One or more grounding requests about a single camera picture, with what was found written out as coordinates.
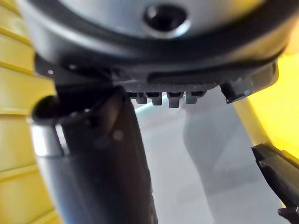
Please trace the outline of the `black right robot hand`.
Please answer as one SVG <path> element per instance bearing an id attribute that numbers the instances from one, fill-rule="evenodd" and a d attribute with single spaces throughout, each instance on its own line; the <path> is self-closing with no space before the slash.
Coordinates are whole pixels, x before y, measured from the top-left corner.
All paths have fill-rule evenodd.
<path id="1" fill-rule="evenodd" d="M 227 103 L 278 79 L 296 0 L 19 0 L 35 71 L 56 94 L 30 132 L 66 224 L 156 224 L 150 172 L 131 103 Z"/>

